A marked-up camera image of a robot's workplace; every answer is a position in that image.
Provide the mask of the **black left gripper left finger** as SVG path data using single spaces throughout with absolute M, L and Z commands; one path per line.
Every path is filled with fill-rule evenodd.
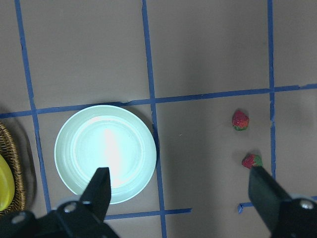
M 111 200 L 109 168 L 97 168 L 79 201 L 100 221 L 106 217 Z

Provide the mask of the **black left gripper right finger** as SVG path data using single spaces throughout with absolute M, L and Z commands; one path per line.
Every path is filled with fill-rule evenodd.
M 252 167 L 249 174 L 248 196 L 265 223 L 277 223 L 282 203 L 291 196 L 263 167 Z

